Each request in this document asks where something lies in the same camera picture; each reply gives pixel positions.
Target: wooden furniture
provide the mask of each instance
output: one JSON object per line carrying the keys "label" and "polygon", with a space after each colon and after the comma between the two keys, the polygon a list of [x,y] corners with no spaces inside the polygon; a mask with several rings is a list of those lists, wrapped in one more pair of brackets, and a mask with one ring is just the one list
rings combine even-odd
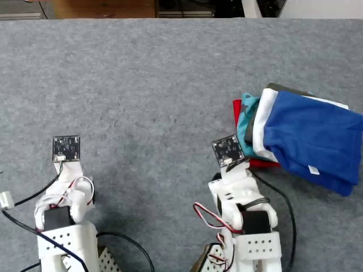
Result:
{"label": "wooden furniture", "polygon": [[157,0],[53,0],[59,19],[156,18]]}

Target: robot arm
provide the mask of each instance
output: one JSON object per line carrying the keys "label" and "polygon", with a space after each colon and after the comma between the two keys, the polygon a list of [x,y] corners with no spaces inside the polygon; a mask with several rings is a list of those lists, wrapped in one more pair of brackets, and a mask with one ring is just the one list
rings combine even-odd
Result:
{"label": "robot arm", "polygon": [[220,248],[211,250],[222,251],[223,263],[216,263],[217,256],[209,254],[193,271],[281,272],[280,235],[273,230],[278,223],[277,214],[269,199],[259,192],[236,136],[215,141],[212,146],[220,163],[221,175],[208,185],[220,216],[199,203],[195,205],[222,223],[222,226],[215,227],[221,230],[217,235]]}
{"label": "robot arm", "polygon": [[[93,207],[94,185],[83,176],[79,136],[53,138],[53,162],[58,180],[36,202],[36,227],[83,260],[89,272],[99,272],[97,231],[84,222]],[[82,264],[60,248],[38,237],[41,271],[83,271]]]}

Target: circuit board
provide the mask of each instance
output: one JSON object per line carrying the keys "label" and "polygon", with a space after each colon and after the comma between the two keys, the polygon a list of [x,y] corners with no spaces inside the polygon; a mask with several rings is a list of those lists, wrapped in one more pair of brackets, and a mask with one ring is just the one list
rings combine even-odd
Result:
{"label": "circuit board", "polygon": [[212,147],[220,167],[237,163],[244,159],[242,149],[236,135],[231,135],[212,142]]}
{"label": "circuit board", "polygon": [[79,161],[80,150],[81,138],[79,135],[53,137],[53,162],[58,162],[60,158],[63,158],[64,162]]}

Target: gray felt surface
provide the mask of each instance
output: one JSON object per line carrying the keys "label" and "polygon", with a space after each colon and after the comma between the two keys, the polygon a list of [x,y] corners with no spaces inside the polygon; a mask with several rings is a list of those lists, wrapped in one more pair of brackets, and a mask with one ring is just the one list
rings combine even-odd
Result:
{"label": "gray felt surface", "polygon": [[[232,100],[276,82],[363,113],[362,29],[359,20],[1,22],[0,191],[17,200],[40,189],[55,175],[52,136],[80,133],[98,193],[88,219],[139,241],[156,271],[189,271],[215,241],[192,204],[214,209],[210,142],[234,132]],[[262,175],[292,200],[293,271],[362,271],[362,178],[343,198],[282,170]],[[286,204],[260,190],[277,210],[286,264]],[[33,224],[34,204],[12,213]],[[33,235],[3,217],[0,231],[0,271],[37,261]],[[124,272],[148,271],[132,245],[103,243]]]}

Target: blue towel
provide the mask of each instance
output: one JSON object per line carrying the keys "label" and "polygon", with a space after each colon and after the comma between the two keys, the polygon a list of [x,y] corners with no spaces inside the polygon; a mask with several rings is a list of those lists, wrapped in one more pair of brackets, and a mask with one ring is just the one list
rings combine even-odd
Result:
{"label": "blue towel", "polygon": [[362,130],[360,114],[280,91],[264,128],[264,146],[287,171],[348,196],[358,184]]}

